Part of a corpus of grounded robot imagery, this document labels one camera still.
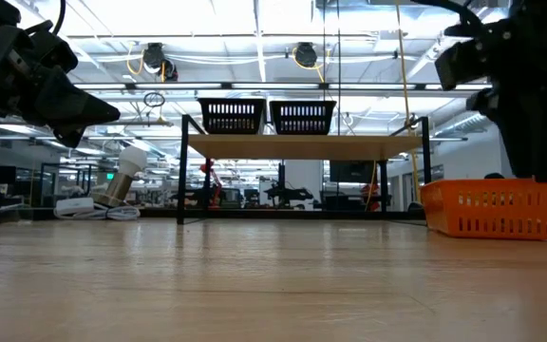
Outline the orange plastic basket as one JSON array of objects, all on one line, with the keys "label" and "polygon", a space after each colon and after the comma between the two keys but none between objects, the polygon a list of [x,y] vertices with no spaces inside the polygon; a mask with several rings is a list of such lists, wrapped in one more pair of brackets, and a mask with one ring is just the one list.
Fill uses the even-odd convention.
[{"label": "orange plastic basket", "polygon": [[438,180],[421,200],[427,227],[449,237],[547,240],[547,182]]}]

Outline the black metal rig frame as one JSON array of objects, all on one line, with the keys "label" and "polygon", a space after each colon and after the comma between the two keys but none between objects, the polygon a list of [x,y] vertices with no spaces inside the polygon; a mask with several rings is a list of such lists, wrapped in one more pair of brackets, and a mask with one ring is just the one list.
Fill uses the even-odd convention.
[{"label": "black metal rig frame", "polygon": [[185,210],[178,218],[176,209],[143,208],[142,218],[186,219],[357,219],[357,220],[425,220],[423,212],[350,212],[350,211],[301,211],[301,210]]}]

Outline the white bulb table lamp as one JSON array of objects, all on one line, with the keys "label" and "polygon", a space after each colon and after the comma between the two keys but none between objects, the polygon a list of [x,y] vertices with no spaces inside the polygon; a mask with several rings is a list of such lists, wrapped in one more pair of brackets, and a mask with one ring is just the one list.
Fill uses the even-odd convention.
[{"label": "white bulb table lamp", "polygon": [[120,153],[118,162],[119,169],[105,191],[91,195],[96,204],[108,208],[122,206],[134,176],[147,165],[147,155],[136,146],[128,146]]}]

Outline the wooden desk shelf riser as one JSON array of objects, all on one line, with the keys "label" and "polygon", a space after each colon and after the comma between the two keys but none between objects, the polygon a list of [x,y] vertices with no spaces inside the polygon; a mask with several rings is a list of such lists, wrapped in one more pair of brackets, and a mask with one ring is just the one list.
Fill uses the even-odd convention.
[{"label": "wooden desk shelf riser", "polygon": [[391,157],[420,147],[423,150],[424,182],[432,182],[428,119],[421,118],[420,136],[403,136],[399,130],[390,136],[332,135],[211,135],[189,115],[181,117],[180,165],[177,224],[185,220],[185,190],[188,148],[210,159],[257,160],[370,160],[385,162]]}]

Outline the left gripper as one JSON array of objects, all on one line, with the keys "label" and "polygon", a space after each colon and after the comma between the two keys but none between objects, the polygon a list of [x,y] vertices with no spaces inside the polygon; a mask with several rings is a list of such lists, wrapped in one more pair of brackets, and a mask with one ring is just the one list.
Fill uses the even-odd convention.
[{"label": "left gripper", "polygon": [[86,126],[117,121],[120,111],[76,87],[59,66],[21,72],[5,64],[0,68],[0,117],[8,116],[46,126],[59,143],[76,148]]}]

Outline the silver ventilation duct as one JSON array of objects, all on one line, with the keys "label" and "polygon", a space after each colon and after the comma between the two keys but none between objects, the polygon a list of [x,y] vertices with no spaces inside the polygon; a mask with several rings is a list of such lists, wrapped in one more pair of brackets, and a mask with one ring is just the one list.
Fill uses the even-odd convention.
[{"label": "silver ventilation duct", "polygon": [[474,127],[479,128],[481,125],[487,123],[488,119],[478,112],[464,112],[460,115],[454,116],[447,122],[436,126],[432,130],[432,135],[439,137],[458,131],[463,132]]}]

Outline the dark monitor screen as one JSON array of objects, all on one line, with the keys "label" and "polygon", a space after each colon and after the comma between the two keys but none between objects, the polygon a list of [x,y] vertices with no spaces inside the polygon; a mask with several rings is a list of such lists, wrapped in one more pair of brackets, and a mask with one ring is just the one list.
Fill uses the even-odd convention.
[{"label": "dark monitor screen", "polygon": [[330,161],[330,180],[370,183],[374,167],[374,161]]}]

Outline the black background machine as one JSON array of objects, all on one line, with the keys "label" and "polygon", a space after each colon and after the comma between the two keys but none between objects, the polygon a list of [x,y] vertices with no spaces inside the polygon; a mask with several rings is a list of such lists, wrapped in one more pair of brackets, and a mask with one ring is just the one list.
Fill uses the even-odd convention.
[{"label": "black background machine", "polygon": [[305,210],[305,202],[314,199],[312,192],[305,187],[287,186],[286,167],[283,163],[277,167],[277,176],[277,180],[273,180],[272,185],[264,191],[272,208]]}]

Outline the red background machine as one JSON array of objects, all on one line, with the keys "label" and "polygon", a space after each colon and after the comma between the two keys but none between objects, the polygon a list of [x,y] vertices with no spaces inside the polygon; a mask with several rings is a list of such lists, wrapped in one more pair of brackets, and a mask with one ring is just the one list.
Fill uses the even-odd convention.
[{"label": "red background machine", "polygon": [[205,175],[203,192],[204,197],[208,198],[208,208],[217,209],[220,203],[219,196],[222,185],[214,169],[214,161],[206,159],[200,167],[200,171]]}]

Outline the black plastic basket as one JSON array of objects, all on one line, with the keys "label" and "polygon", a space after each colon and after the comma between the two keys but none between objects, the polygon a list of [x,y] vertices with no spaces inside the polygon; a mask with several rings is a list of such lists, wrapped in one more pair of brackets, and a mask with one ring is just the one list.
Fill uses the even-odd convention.
[{"label": "black plastic basket", "polygon": [[265,99],[200,98],[202,125],[209,134],[260,135]]},{"label": "black plastic basket", "polygon": [[277,135],[328,135],[335,101],[271,101]]}]

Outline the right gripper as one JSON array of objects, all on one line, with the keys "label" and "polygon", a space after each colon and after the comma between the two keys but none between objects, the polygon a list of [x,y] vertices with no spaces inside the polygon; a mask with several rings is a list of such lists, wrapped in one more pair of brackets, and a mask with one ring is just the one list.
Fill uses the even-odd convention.
[{"label": "right gripper", "polygon": [[[466,108],[488,114],[487,101],[507,90],[512,96],[547,99],[547,18],[505,18],[484,24],[468,21],[468,78],[487,77],[492,86],[473,94]],[[540,119],[534,113],[501,113],[495,120],[512,173],[519,179],[547,181],[538,164]]]}]

